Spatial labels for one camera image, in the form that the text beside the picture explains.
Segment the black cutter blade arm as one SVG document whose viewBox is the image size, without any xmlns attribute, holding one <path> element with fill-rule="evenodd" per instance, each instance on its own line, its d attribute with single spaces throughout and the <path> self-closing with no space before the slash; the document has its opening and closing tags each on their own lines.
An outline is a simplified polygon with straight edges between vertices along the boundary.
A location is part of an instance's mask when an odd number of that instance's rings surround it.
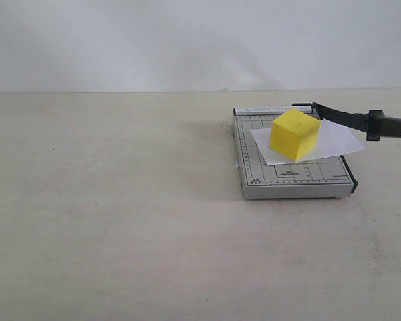
<svg viewBox="0 0 401 321">
<path fill-rule="evenodd" d="M 367 141 L 385 138 L 401 138 L 401 118 L 389 117 L 382 110 L 369 110 L 366 114 L 348 113 L 312 103 L 293 103 L 292 106 L 310 106 L 322 119 L 366 133 Z"/>
</svg>

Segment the yellow foam cube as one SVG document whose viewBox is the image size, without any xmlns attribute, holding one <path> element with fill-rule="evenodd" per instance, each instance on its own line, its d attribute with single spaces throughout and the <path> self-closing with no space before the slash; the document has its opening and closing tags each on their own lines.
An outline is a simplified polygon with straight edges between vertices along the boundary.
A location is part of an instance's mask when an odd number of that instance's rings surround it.
<svg viewBox="0 0 401 321">
<path fill-rule="evenodd" d="M 300 161 L 315 148 L 320 127 L 321 120 L 292 108 L 272 122 L 269 147 L 294 162 Z"/>
</svg>

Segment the grey paper cutter base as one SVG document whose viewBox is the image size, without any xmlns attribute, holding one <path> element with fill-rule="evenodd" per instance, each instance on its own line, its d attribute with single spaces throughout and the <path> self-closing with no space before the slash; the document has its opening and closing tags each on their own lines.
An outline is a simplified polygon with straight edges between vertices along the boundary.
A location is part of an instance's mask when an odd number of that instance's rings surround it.
<svg viewBox="0 0 401 321">
<path fill-rule="evenodd" d="M 268 165 L 251 134 L 263 131 L 269 144 L 272 121 L 289 107 L 233 109 L 237 169 L 246 199 L 303 199 L 349 197 L 358 182 L 342 155 L 300 163 Z"/>
</svg>

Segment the white paper sheet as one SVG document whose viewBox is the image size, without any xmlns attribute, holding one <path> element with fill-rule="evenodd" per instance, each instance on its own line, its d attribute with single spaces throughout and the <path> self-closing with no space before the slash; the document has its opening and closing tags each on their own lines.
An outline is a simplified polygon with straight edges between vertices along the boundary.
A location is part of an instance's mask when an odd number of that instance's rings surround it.
<svg viewBox="0 0 401 321">
<path fill-rule="evenodd" d="M 269 166 L 300 163 L 303 161 L 316 161 L 332 156 L 351 154 L 365 149 L 363 143 L 361 143 L 348 128 L 328 120 L 321 121 L 315 148 L 297 162 L 270 149 L 269 139 L 271 128 L 252 130 L 251 134 L 261 156 Z"/>
</svg>

